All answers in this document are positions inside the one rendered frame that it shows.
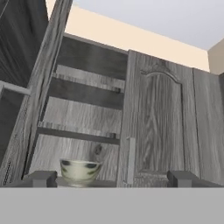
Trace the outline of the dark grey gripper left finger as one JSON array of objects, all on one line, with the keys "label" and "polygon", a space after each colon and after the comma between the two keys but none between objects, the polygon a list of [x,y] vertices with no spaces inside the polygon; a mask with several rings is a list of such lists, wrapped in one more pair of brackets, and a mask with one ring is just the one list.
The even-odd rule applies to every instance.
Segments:
[{"label": "dark grey gripper left finger", "polygon": [[56,171],[35,171],[23,180],[17,180],[6,187],[56,187]]}]

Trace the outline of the grey wood cabinet shelf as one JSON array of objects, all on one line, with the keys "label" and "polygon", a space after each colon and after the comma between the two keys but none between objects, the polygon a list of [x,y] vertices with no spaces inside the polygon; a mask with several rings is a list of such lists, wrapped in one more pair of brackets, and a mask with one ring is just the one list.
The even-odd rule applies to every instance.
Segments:
[{"label": "grey wood cabinet shelf", "polygon": [[116,92],[116,93],[122,93],[122,94],[124,93],[124,87],[116,87],[112,84],[102,84],[96,80],[86,80],[86,79],[76,78],[76,77],[72,77],[72,76],[66,76],[64,74],[58,74],[58,73],[53,73],[52,77],[56,78],[56,79],[63,80],[63,81],[71,81],[74,83],[79,83],[79,84],[87,85],[90,87],[109,90],[109,91]]},{"label": "grey wood cabinet shelf", "polygon": [[86,140],[104,144],[120,143],[120,135],[95,129],[67,126],[52,122],[39,122],[38,133],[42,135]]}]

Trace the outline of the grey wood open cabinet door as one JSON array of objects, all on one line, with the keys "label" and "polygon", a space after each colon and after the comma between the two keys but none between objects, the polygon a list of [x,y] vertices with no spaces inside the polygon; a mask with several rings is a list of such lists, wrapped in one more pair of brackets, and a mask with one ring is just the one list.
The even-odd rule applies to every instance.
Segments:
[{"label": "grey wood open cabinet door", "polygon": [[31,89],[0,84],[0,186],[25,175],[72,3],[55,0],[48,14],[46,0],[0,0],[0,81]]}]

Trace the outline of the white bowl with green pattern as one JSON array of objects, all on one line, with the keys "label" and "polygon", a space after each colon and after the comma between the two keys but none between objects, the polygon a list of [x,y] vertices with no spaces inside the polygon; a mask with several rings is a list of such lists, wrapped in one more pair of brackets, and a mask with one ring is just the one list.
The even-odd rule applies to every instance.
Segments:
[{"label": "white bowl with green pattern", "polygon": [[70,185],[85,187],[92,184],[102,168],[102,163],[83,160],[61,159],[62,178]]}]

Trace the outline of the grey wood cabinet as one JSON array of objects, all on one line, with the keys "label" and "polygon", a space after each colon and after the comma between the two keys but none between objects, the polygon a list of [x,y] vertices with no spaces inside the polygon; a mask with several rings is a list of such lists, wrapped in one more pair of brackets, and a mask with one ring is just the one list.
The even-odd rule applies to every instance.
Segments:
[{"label": "grey wood cabinet", "polygon": [[[99,81],[125,89],[128,52],[71,34],[64,35],[45,105],[38,122],[57,123],[117,133],[121,136],[124,93],[53,78],[53,73]],[[224,73],[211,74],[194,66],[199,179],[224,186]],[[102,163],[98,186],[119,187],[120,143],[98,143],[38,133],[26,171],[60,170],[62,158]]]}]

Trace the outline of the grey wood closed cabinet door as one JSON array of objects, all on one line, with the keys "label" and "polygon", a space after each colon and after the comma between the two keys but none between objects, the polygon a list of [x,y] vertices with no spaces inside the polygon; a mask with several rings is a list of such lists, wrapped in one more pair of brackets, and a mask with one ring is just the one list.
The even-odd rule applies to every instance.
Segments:
[{"label": "grey wood closed cabinet door", "polygon": [[[133,184],[129,138],[136,139]],[[118,158],[119,187],[163,187],[168,171],[200,175],[193,70],[130,50]]]}]

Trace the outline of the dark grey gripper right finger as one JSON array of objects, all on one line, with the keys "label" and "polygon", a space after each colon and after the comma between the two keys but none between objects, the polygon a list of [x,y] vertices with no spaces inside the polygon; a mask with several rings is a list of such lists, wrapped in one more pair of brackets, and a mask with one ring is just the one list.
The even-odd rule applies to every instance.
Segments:
[{"label": "dark grey gripper right finger", "polygon": [[167,178],[169,180],[169,187],[221,187],[221,185],[198,178],[190,171],[168,171]]}]

